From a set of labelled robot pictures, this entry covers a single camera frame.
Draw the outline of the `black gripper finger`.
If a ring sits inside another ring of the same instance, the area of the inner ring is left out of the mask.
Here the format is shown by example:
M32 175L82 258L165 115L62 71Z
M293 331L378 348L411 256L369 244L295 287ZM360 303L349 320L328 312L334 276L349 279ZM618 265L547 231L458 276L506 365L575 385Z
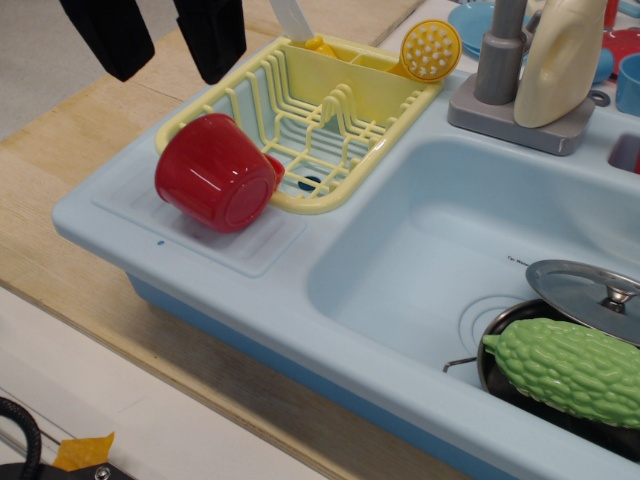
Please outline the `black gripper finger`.
M61 0L60 4L104 70L125 82L155 48L134 0Z
M177 23L201 78L219 82L246 52L241 0L175 0Z

